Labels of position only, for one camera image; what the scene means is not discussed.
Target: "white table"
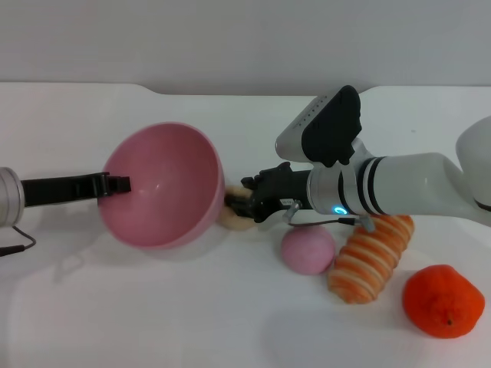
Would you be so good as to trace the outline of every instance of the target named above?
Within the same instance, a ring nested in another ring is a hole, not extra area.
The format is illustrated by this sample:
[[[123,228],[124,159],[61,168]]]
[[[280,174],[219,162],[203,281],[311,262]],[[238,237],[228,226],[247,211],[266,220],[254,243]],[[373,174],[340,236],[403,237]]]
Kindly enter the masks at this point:
[[[310,99],[163,96],[128,84],[0,84],[0,164],[23,179],[96,172],[134,131],[175,120],[204,131],[227,181],[238,182],[281,162],[275,138]],[[374,88],[361,95],[361,138],[375,155],[439,151],[456,162],[456,138],[491,115],[490,101],[491,88]],[[184,248],[143,252],[107,233],[95,202],[26,210],[20,226],[39,244],[0,258],[0,367],[491,364],[488,310],[470,335],[433,340],[400,308],[411,272],[437,263],[453,265],[491,297],[491,228],[416,217],[410,248],[379,300],[347,306],[327,292],[325,276],[285,268],[277,251],[286,227],[277,220],[246,233],[213,227]],[[330,229],[340,245],[351,230]],[[2,245],[21,240],[0,231]]]

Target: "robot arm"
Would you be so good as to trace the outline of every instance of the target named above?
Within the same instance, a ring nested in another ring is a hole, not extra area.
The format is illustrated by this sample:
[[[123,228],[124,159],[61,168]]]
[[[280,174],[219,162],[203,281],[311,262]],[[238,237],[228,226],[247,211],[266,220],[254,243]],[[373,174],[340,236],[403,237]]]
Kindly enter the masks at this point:
[[[281,158],[314,169],[296,173],[284,163],[244,178],[251,199],[227,204],[256,222],[295,202],[325,215],[445,215],[491,226],[491,117],[460,136],[463,170],[439,153],[374,157],[357,138],[359,118],[353,87],[330,101],[317,97],[276,140]]]

